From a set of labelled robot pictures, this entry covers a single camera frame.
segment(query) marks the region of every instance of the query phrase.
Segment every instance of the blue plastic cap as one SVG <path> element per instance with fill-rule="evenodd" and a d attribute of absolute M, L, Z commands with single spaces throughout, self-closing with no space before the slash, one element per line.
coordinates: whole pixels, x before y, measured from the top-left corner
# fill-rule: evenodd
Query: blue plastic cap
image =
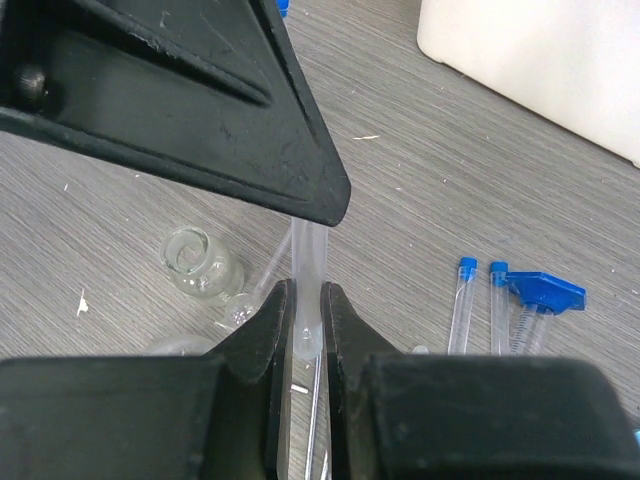
<path fill-rule="evenodd" d="M 282 18 L 286 17 L 289 11 L 289 0 L 278 0 L 278 8 L 280 9 Z"/>
<path fill-rule="evenodd" d="M 520 303 L 538 305 L 538 313 L 560 315 L 567 310 L 584 310 L 587 291 L 544 272 L 508 272 L 507 284 Z"/>
<path fill-rule="evenodd" d="M 507 262 L 491 262 L 489 273 L 504 273 L 504 275 L 491 275 L 491 283 L 496 287 L 504 287 L 507 284 L 506 273 L 509 271 Z"/>
<path fill-rule="evenodd" d="M 460 259 L 458 274 L 465 282 L 468 282 L 476 276 L 478 270 L 478 260 L 473 257 L 462 257 Z"/>

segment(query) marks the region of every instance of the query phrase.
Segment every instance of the test tube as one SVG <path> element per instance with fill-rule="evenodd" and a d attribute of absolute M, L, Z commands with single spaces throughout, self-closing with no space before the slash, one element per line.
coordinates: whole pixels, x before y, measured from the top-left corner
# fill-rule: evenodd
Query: test tube
<path fill-rule="evenodd" d="M 467 351 L 477 269 L 478 261 L 475 258 L 463 257 L 460 259 L 449 347 L 447 348 L 449 355 L 464 355 Z"/>
<path fill-rule="evenodd" d="M 509 287 L 506 262 L 493 262 L 491 274 L 491 353 L 509 353 Z"/>
<path fill-rule="evenodd" d="M 538 355 L 542 351 L 553 316 L 544 310 L 536 303 L 524 304 L 511 342 L 512 355 Z"/>
<path fill-rule="evenodd" d="M 293 353 L 301 360 L 313 360 L 324 343 L 320 290 L 327 275 L 329 229 L 292 218 L 291 232 L 291 267 L 297 293 Z"/>
<path fill-rule="evenodd" d="M 284 238 L 278 245 L 273 257 L 269 260 L 269 264 L 265 269 L 262 277 L 258 281 L 256 288 L 252 293 L 240 293 L 232 297 L 227 303 L 224 311 L 223 325 L 231 328 L 237 328 L 251 317 L 253 317 L 265 300 L 265 296 L 269 293 L 267 288 L 271 285 L 273 276 L 278 271 L 278 266 L 289 250 L 291 245 L 291 227 L 287 230 Z"/>

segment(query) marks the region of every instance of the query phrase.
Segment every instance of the white speck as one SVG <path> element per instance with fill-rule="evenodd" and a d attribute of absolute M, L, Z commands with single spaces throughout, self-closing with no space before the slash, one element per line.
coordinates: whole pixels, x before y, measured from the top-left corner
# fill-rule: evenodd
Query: white speck
<path fill-rule="evenodd" d="M 295 383 L 291 385 L 292 392 L 300 392 L 300 393 L 309 393 L 309 389 L 307 387 L 303 387 L 301 385 L 296 385 Z"/>
<path fill-rule="evenodd" d="M 224 323 L 215 322 L 215 324 L 216 324 L 218 327 L 222 327 L 222 328 L 223 328 L 223 329 L 225 329 L 227 332 L 234 332 L 234 331 L 235 331 L 235 329 L 233 329 L 233 328 L 231 328 L 231 327 L 229 327 L 229 326 L 225 325 Z"/>
<path fill-rule="evenodd" d="M 429 349 L 424 345 L 418 345 L 411 351 L 411 353 L 413 355 L 429 355 Z"/>
<path fill-rule="evenodd" d="M 76 317 L 80 316 L 80 312 L 88 312 L 89 305 L 87 305 L 87 301 L 84 299 L 84 288 L 82 289 L 82 293 L 80 294 L 80 305 L 78 305 L 78 311 L 76 312 Z"/>

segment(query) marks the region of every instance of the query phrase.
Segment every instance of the metal rod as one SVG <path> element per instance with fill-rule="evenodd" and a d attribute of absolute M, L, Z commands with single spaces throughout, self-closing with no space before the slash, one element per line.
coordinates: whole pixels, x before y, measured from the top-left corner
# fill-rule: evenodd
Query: metal rod
<path fill-rule="evenodd" d="M 304 467 L 304 480 L 311 480 L 313 450 L 316 443 L 318 424 L 318 400 L 320 398 L 320 379 L 322 378 L 322 354 L 316 357 L 316 371 L 313 375 L 313 400 L 311 402 L 311 420 L 309 421 L 309 440 L 307 442 L 307 461 Z"/>

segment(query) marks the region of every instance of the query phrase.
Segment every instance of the black plastic jaw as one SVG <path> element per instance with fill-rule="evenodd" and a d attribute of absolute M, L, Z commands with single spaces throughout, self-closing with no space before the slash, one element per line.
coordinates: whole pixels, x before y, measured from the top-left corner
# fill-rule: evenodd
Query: black plastic jaw
<path fill-rule="evenodd" d="M 640 478 L 615 392 L 584 362 L 405 355 L 325 284 L 333 480 Z"/>
<path fill-rule="evenodd" d="M 275 0 L 5 0 L 0 128 L 329 226 L 350 183 Z"/>
<path fill-rule="evenodd" d="M 295 294 L 203 357 L 0 364 L 8 480 L 286 480 Z"/>

